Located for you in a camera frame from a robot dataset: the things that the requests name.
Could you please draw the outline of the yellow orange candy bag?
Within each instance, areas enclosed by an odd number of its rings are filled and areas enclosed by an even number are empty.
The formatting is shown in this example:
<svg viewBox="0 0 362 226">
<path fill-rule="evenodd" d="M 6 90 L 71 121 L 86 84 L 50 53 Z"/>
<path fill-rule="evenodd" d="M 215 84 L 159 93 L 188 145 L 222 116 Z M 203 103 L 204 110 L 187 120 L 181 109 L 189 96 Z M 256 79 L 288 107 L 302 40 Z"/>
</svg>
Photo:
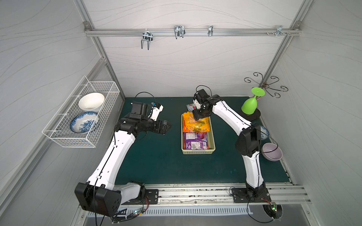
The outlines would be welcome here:
<svg viewBox="0 0 362 226">
<path fill-rule="evenodd" d="M 210 118 L 204 118 L 200 120 L 195 120 L 193 113 L 186 112 L 182 114 L 182 126 L 183 132 L 185 133 L 203 133 L 210 132 Z"/>
</svg>

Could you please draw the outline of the purple candy bag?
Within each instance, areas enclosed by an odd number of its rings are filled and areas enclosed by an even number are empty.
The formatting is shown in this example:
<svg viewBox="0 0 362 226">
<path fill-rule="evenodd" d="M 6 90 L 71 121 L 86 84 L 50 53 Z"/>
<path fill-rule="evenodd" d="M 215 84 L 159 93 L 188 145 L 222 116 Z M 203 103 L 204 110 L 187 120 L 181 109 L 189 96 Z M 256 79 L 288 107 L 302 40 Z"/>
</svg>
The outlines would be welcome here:
<svg viewBox="0 0 362 226">
<path fill-rule="evenodd" d="M 209 149 L 206 132 L 184 132 L 183 148 L 185 150 L 207 150 Z"/>
</svg>

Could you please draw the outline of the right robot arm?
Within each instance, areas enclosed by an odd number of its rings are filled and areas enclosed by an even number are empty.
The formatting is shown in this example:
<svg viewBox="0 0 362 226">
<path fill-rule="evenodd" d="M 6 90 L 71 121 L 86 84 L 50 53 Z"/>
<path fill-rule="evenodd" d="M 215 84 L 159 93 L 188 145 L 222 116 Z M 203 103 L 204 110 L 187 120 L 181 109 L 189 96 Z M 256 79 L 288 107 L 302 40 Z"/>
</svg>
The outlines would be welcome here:
<svg viewBox="0 0 362 226">
<path fill-rule="evenodd" d="M 203 89 L 194 94 L 193 103 L 196 105 L 192 112 L 195 120 L 217 115 L 238 135 L 235 147 L 244 161 L 248 198 L 255 199 L 267 191 L 260 167 L 260 125 L 247 121 L 220 96 L 209 96 Z"/>
</svg>

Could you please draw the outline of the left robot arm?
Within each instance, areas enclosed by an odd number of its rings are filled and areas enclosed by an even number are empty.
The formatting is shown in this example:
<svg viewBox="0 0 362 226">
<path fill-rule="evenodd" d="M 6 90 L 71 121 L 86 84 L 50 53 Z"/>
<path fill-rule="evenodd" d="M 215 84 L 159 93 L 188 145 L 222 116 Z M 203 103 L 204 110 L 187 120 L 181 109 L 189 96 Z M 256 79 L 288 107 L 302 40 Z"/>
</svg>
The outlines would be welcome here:
<svg viewBox="0 0 362 226">
<path fill-rule="evenodd" d="M 112 217 L 121 204 L 144 195 L 141 183 L 129 182 L 114 190 L 118 171 L 139 133 L 165 135 L 171 127 L 168 121 L 122 118 L 115 126 L 113 138 L 100 164 L 87 182 L 78 183 L 74 190 L 81 208 Z"/>
</svg>

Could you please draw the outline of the light green plastic basket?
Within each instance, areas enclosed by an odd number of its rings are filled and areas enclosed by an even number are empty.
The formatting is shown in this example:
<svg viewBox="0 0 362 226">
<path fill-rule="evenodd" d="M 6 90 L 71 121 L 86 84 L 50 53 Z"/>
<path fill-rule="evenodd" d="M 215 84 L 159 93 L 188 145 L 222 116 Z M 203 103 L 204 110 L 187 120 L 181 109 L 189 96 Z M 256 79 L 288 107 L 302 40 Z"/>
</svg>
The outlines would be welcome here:
<svg viewBox="0 0 362 226">
<path fill-rule="evenodd" d="M 210 126 L 211 126 L 211 131 L 207 132 L 207 140 L 208 140 L 208 146 L 209 146 L 209 149 L 207 149 L 207 150 L 185 150 L 183 148 L 184 140 L 183 140 L 183 126 L 182 126 L 182 129 L 181 129 L 181 149 L 182 149 L 183 154 L 212 154 L 215 151 L 216 145 L 215 145 L 215 141 L 214 141 L 214 134 L 213 134 L 211 118 L 210 118 Z"/>
</svg>

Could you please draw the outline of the mint blossom candy bag front-up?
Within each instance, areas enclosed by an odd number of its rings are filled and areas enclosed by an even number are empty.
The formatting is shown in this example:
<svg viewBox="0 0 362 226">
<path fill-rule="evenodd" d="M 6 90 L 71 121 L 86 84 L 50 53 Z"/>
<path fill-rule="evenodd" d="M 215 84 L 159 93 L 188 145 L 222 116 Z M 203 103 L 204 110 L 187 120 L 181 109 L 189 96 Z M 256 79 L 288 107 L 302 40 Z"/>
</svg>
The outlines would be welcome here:
<svg viewBox="0 0 362 226">
<path fill-rule="evenodd" d="M 193 110 L 197 109 L 195 104 L 188 104 L 186 105 L 188 112 L 192 112 Z"/>
</svg>

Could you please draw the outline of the green plastic wine glass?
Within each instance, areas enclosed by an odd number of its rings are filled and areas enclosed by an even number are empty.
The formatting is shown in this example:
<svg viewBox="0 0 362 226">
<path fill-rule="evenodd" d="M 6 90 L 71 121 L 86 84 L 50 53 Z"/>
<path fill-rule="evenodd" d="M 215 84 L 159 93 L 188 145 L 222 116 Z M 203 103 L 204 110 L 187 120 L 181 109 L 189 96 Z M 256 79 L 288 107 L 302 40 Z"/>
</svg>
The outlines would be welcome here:
<svg viewBox="0 0 362 226">
<path fill-rule="evenodd" d="M 244 114 L 252 115 L 257 109 L 257 97 L 263 97 L 265 95 L 265 91 L 262 88 L 254 87 L 251 89 L 253 97 L 246 100 L 241 107 L 241 110 Z"/>
</svg>

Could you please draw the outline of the blue floral small bowl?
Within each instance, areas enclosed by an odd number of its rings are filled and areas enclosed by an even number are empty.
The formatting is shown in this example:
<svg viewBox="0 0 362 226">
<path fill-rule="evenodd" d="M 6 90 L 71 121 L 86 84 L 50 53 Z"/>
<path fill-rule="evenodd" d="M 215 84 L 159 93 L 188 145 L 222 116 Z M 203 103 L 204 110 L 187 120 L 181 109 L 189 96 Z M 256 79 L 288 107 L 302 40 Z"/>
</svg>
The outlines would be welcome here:
<svg viewBox="0 0 362 226">
<path fill-rule="evenodd" d="M 266 127 L 260 126 L 260 131 L 261 131 L 261 140 L 266 140 L 269 138 L 270 134 Z"/>
</svg>

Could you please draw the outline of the black metal cup stand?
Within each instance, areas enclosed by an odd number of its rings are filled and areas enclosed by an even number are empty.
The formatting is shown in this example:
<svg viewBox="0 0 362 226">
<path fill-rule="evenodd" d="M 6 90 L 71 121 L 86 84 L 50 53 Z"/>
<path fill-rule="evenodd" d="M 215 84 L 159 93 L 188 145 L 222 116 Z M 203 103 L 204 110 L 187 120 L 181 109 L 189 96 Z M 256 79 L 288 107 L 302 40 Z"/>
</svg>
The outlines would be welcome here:
<svg viewBox="0 0 362 226">
<path fill-rule="evenodd" d="M 270 95 L 273 98 L 280 98 L 281 97 L 281 95 L 280 95 L 281 92 L 288 92 L 289 91 L 289 89 L 286 86 L 280 86 L 279 88 L 271 87 L 272 85 L 274 85 L 275 83 L 278 83 L 280 81 L 279 77 L 272 75 L 270 77 L 270 80 L 272 80 L 271 83 L 262 82 L 262 84 L 259 85 L 259 88 L 262 88 L 265 91 L 265 94 L 267 93 L 268 95 Z M 242 110 L 241 110 L 241 116 L 244 117 L 248 121 L 253 121 L 255 119 L 260 118 L 261 112 L 257 108 L 256 111 L 252 115 L 247 115 L 247 114 L 244 114 L 242 112 Z"/>
</svg>

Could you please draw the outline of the white bowl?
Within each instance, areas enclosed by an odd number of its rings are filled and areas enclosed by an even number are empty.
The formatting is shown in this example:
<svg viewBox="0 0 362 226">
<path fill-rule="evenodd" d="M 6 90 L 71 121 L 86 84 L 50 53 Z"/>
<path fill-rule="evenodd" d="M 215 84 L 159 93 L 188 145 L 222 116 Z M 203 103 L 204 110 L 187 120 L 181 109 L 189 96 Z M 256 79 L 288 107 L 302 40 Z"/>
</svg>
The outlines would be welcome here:
<svg viewBox="0 0 362 226">
<path fill-rule="evenodd" d="M 78 107 L 85 112 L 98 113 L 105 101 L 105 96 L 101 93 L 90 93 L 83 96 L 79 102 Z"/>
</svg>

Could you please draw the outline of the blue floral plate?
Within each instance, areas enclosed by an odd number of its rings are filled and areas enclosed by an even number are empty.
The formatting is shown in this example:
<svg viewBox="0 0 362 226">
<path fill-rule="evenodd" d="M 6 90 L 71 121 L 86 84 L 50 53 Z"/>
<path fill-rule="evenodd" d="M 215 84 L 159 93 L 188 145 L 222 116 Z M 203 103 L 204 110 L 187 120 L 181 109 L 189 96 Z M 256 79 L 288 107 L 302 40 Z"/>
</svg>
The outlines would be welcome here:
<svg viewBox="0 0 362 226">
<path fill-rule="evenodd" d="M 99 117 L 96 112 L 84 112 L 76 116 L 70 123 L 70 130 L 77 134 L 88 133 L 98 124 Z"/>
</svg>

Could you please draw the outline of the metal single hook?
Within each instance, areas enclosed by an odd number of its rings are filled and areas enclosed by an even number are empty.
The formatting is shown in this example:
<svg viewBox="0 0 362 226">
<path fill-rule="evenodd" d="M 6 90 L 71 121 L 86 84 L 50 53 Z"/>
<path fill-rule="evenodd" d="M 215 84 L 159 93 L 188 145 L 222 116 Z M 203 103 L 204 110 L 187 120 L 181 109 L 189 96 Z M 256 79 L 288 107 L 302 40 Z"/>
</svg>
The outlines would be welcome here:
<svg viewBox="0 0 362 226">
<path fill-rule="evenodd" d="M 214 32 L 214 26 L 213 25 L 210 25 L 208 27 L 208 37 L 212 37 L 213 36 L 213 32 Z"/>
</svg>

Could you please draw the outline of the metal double hook middle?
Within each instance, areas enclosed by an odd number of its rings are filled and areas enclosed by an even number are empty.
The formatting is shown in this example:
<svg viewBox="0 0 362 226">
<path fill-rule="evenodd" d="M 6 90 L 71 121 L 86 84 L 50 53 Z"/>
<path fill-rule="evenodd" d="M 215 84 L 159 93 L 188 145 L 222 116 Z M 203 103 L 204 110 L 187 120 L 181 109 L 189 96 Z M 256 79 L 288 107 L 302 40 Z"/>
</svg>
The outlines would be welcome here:
<svg viewBox="0 0 362 226">
<path fill-rule="evenodd" d="M 186 31 L 185 31 L 185 27 L 183 25 L 177 25 L 173 29 L 174 29 L 174 35 L 175 35 L 176 39 L 178 39 L 179 37 L 184 38 Z"/>
</svg>

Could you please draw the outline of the metal double hook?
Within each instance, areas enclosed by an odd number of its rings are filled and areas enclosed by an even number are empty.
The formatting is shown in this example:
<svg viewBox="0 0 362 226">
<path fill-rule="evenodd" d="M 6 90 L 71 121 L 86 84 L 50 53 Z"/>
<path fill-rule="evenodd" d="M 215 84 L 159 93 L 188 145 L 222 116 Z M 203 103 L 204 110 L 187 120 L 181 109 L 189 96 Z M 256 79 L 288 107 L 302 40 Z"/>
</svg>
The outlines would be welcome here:
<svg viewBox="0 0 362 226">
<path fill-rule="evenodd" d="M 147 44 L 147 50 L 150 49 L 150 44 L 153 41 L 153 34 L 150 32 L 144 32 L 142 34 L 142 40 L 141 40 L 141 48 L 143 49 L 145 46 L 145 43 Z"/>
<path fill-rule="evenodd" d="M 186 31 L 185 31 L 185 27 L 183 25 L 177 25 L 173 29 L 174 29 L 174 35 L 175 35 L 176 39 L 178 39 L 179 37 L 184 38 Z"/>
</svg>

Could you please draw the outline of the lilac bowl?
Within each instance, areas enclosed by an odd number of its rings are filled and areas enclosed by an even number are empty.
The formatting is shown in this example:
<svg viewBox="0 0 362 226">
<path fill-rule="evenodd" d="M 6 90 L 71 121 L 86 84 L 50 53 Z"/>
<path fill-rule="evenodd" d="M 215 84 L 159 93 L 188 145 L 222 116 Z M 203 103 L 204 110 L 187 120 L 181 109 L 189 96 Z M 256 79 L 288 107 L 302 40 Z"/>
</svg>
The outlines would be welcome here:
<svg viewBox="0 0 362 226">
<path fill-rule="evenodd" d="M 271 162 L 277 162 L 282 159 L 283 152 L 278 145 L 273 143 L 265 143 L 262 147 L 262 155 Z"/>
</svg>

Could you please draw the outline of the metal double hook left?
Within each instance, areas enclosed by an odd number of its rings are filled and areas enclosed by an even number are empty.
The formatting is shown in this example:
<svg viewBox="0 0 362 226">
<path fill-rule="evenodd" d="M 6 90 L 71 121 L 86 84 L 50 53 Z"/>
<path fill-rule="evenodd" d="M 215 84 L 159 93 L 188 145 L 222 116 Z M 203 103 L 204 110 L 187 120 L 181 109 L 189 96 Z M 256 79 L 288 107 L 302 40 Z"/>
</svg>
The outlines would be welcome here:
<svg viewBox="0 0 362 226">
<path fill-rule="evenodd" d="M 144 32 L 142 34 L 142 40 L 141 40 L 141 48 L 143 49 L 145 46 L 145 43 L 147 44 L 147 50 L 150 49 L 150 44 L 153 41 L 153 34 L 150 32 Z"/>
</svg>

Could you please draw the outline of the metal hook right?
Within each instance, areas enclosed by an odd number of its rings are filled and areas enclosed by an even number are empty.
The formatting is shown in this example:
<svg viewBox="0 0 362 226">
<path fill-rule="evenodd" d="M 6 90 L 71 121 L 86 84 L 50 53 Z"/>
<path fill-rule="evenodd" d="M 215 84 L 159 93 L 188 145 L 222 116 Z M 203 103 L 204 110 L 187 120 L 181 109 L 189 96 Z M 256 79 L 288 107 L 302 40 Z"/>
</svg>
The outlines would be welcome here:
<svg viewBox="0 0 362 226">
<path fill-rule="evenodd" d="M 266 32 L 266 35 L 267 36 L 271 36 L 273 35 L 274 37 L 278 37 L 278 36 L 291 36 L 291 33 L 290 32 L 284 32 L 283 31 L 283 26 L 280 25 L 276 28 L 276 31 L 275 32 L 272 32 L 272 33 L 269 33 L 269 32 Z"/>
</svg>

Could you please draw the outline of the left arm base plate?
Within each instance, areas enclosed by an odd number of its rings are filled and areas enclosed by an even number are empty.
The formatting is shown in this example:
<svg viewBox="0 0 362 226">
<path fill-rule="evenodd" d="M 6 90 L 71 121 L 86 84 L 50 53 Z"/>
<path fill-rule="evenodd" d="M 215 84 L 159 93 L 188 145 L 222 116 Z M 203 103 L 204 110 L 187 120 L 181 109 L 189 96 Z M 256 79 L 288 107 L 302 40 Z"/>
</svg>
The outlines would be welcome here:
<svg viewBox="0 0 362 226">
<path fill-rule="evenodd" d="M 155 205 L 158 204 L 158 196 L 158 189 L 141 188 L 137 198 L 126 201 L 122 205 Z"/>
</svg>

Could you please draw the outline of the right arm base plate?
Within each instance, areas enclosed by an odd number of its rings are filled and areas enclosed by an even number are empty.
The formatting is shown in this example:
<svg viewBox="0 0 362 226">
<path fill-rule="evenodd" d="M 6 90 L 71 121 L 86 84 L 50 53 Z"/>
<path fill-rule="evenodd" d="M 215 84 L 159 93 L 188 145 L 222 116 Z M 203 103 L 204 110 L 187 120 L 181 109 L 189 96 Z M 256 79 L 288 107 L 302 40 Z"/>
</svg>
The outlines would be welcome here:
<svg viewBox="0 0 362 226">
<path fill-rule="evenodd" d="M 272 202 L 267 188 L 236 188 L 231 187 L 229 193 L 234 203 L 268 203 Z"/>
</svg>

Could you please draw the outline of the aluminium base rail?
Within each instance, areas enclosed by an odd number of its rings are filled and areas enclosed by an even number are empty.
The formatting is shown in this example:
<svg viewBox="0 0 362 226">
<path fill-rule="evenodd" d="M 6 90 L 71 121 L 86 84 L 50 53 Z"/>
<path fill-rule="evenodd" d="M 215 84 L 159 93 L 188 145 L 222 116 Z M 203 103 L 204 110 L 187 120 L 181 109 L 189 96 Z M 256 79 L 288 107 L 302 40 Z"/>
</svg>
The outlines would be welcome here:
<svg viewBox="0 0 362 226">
<path fill-rule="evenodd" d="M 232 188 L 244 188 L 243 183 L 204 184 L 146 184 L 147 189 L 157 189 L 156 204 L 152 207 L 174 206 L 230 206 L 237 205 L 231 195 Z M 268 197 L 277 204 L 311 204 L 306 190 L 292 183 L 266 183 Z"/>
</svg>

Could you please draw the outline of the aluminium top rail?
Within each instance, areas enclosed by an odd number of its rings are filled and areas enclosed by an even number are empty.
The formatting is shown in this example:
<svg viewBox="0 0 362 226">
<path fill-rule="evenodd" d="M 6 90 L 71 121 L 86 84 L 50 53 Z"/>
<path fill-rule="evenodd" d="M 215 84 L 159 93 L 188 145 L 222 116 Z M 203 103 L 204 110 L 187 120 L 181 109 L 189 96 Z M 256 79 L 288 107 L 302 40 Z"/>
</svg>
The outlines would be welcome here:
<svg viewBox="0 0 362 226">
<path fill-rule="evenodd" d="M 94 29 L 85 31 L 88 37 L 142 37 L 144 32 L 150 32 L 153 37 L 175 37 L 174 29 Z M 208 28 L 185 29 L 184 37 L 208 37 Z M 221 29 L 214 28 L 213 37 L 243 37 L 243 36 L 267 36 L 266 32 L 275 32 L 276 28 L 262 29 Z M 283 28 L 284 32 L 290 32 L 291 36 L 299 36 L 302 30 Z"/>
</svg>

